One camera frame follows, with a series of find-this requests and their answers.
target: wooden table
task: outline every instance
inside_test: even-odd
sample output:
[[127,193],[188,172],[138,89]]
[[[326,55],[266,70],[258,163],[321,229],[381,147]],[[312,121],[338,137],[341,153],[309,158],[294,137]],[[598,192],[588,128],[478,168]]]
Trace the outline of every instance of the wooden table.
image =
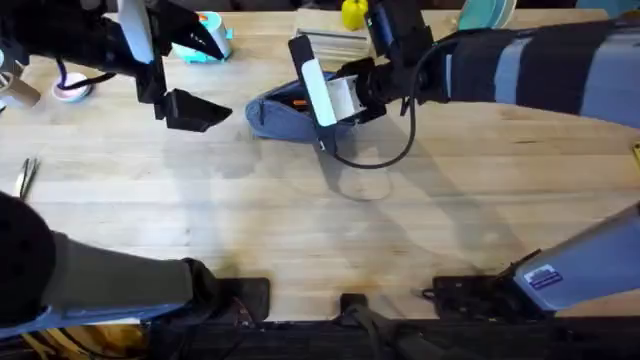
[[[456,14],[424,16],[441,37]],[[256,139],[244,106],[294,79],[294,24],[335,28],[339,14],[223,17],[235,30],[228,63],[170,58],[165,69],[170,87],[232,107],[230,119],[205,134],[167,130],[123,76],[81,103],[59,103],[49,94],[54,62],[36,58],[24,78],[42,101],[0,115],[0,188],[12,189],[24,158],[37,155],[30,202],[52,228],[131,254],[198,258],[219,276],[267,276],[272,320],[331,318],[342,292],[367,293],[388,316],[433,317],[411,289],[434,275],[494,273],[640,199],[629,151],[636,130],[513,106],[422,106],[410,155],[381,171],[345,168],[309,145]],[[604,17],[520,10],[512,24]],[[370,163],[396,155],[408,119],[398,104],[389,113],[344,151]],[[640,315],[639,299],[630,293],[564,314]]]

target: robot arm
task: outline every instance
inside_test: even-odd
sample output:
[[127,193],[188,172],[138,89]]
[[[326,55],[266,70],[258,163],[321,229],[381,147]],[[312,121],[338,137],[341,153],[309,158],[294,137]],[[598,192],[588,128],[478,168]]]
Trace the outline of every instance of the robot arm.
[[[398,99],[404,99],[403,112],[428,100],[497,102],[640,128],[640,23],[462,31],[434,43],[418,9],[413,0],[372,3],[369,32],[376,52],[389,62],[346,64],[324,87],[308,40],[290,41],[318,138],[336,159],[343,161],[332,133],[337,122],[366,123]],[[414,81],[417,91],[411,94]],[[636,204],[499,275],[437,277],[424,297],[442,318],[527,321],[640,288],[638,209]]]
[[167,92],[162,57],[178,43],[213,57],[220,49],[197,14],[167,0],[151,7],[121,2],[118,24],[104,17],[106,6],[82,8],[79,0],[6,0],[0,4],[0,49],[5,57],[29,64],[40,55],[136,79],[138,101],[153,104],[167,127],[204,132],[231,114],[186,91]]
[[[416,100],[497,102],[550,110],[640,128],[640,23],[602,21],[525,30],[472,30],[434,42],[414,0],[372,2],[366,15],[378,56],[346,64],[330,81],[328,101],[318,91],[319,70],[306,40],[290,49],[306,85],[319,126],[337,121],[366,123],[386,113],[385,105],[405,99],[417,79]],[[428,59],[416,69],[420,59]],[[352,84],[350,111],[334,96],[338,82]],[[327,105],[335,120],[327,121]]]

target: wire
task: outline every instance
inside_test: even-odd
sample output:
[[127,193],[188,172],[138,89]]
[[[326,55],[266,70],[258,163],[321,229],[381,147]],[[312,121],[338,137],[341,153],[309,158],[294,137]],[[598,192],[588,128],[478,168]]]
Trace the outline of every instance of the wire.
[[58,329],[60,330],[60,332],[62,333],[62,335],[66,336],[67,339],[69,339],[69,341],[71,341],[75,346],[77,346],[78,348],[80,348],[82,351],[84,351],[85,353],[87,353],[87,355],[90,358],[101,358],[101,359],[109,359],[109,360],[132,360],[132,359],[137,359],[139,358],[138,356],[115,356],[115,355],[105,355],[105,354],[101,354],[97,351],[91,350],[88,347],[86,347],[83,343],[81,343],[80,341],[78,341],[78,339],[76,339],[75,337],[73,337],[73,335],[71,335],[67,329],[65,328],[60,328]]
[[415,69],[413,70],[413,74],[411,76],[412,78],[411,92],[409,93],[409,140],[407,141],[407,145],[405,145],[404,149],[400,152],[400,154],[398,154],[398,156],[396,156],[395,158],[389,161],[385,161],[380,164],[372,164],[372,165],[354,163],[350,160],[343,158],[337,152],[333,154],[333,157],[347,166],[350,166],[356,169],[363,169],[363,170],[383,169],[391,165],[394,165],[398,161],[404,159],[407,156],[407,154],[409,154],[409,151],[411,150],[411,147],[413,147],[413,142],[415,141],[415,138],[416,138],[416,104],[415,103],[416,103],[416,92],[418,88],[418,78],[420,75],[420,70],[422,69],[424,64],[428,60],[430,60],[434,56],[434,54],[436,54],[438,50],[442,49],[445,46],[449,46],[457,42],[458,42],[457,39],[448,39],[436,44],[435,46],[432,46],[429,50],[427,50],[424,53],[424,55],[422,55]]
[[105,82],[107,80],[112,79],[114,76],[116,76],[116,73],[104,73],[100,76],[97,76],[91,79],[86,79],[86,80],[78,81],[71,85],[66,85],[67,68],[64,66],[64,62],[62,62],[62,59],[60,59],[59,57],[56,58],[56,63],[58,64],[58,70],[60,70],[60,83],[58,84],[58,88],[60,90],[65,90],[65,91],[75,90],[87,85],[94,85],[94,84],[99,84],[101,82]]

